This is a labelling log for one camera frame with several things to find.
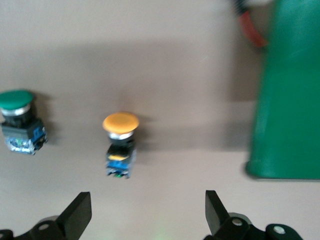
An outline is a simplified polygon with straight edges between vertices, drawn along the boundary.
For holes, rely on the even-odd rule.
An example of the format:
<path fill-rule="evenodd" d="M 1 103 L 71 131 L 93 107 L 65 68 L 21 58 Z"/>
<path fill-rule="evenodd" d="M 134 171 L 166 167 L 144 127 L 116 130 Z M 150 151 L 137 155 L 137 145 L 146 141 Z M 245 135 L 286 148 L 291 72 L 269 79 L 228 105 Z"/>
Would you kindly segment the yellow mushroom push button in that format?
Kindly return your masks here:
<path fill-rule="evenodd" d="M 106 152 L 106 174 L 129 179 L 136 160 L 135 130 L 140 122 L 130 112 L 115 112 L 107 116 L 103 129 L 108 133 L 110 146 Z"/>

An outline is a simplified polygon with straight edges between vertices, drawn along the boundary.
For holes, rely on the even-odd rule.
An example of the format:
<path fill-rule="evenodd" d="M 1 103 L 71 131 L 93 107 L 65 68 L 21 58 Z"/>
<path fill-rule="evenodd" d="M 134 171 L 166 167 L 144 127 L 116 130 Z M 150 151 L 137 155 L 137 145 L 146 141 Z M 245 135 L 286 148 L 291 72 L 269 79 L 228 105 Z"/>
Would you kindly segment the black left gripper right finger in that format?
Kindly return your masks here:
<path fill-rule="evenodd" d="M 263 240 L 263 232 L 244 214 L 228 212 L 214 190 L 205 192 L 205 218 L 211 234 L 204 240 Z"/>

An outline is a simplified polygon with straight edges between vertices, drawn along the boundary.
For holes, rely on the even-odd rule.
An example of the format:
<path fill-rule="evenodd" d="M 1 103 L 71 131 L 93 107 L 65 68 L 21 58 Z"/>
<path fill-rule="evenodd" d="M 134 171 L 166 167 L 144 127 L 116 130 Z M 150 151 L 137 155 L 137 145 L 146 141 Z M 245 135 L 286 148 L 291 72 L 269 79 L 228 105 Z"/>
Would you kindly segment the green mushroom push button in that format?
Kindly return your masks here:
<path fill-rule="evenodd" d="M 0 92 L 0 128 L 12 152 L 34 155 L 48 141 L 43 121 L 37 117 L 34 96 L 23 89 Z"/>

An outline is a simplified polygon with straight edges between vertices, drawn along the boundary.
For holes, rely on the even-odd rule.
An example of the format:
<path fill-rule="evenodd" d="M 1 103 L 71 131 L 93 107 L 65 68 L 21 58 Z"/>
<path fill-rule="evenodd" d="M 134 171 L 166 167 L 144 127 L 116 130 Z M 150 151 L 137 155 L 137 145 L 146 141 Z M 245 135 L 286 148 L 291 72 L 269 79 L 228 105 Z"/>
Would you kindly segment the green conveyor belt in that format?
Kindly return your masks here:
<path fill-rule="evenodd" d="M 246 172 L 320 180 L 320 0 L 275 0 Z"/>

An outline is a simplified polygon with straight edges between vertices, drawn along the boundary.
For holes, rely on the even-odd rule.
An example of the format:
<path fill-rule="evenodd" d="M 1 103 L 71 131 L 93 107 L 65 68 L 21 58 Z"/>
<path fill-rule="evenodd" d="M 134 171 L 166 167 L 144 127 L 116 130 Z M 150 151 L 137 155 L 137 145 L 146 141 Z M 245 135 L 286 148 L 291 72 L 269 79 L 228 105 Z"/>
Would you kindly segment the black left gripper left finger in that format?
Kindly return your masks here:
<path fill-rule="evenodd" d="M 56 220 L 36 224 L 17 240 L 80 240 L 91 218 L 91 194 L 80 192 Z"/>

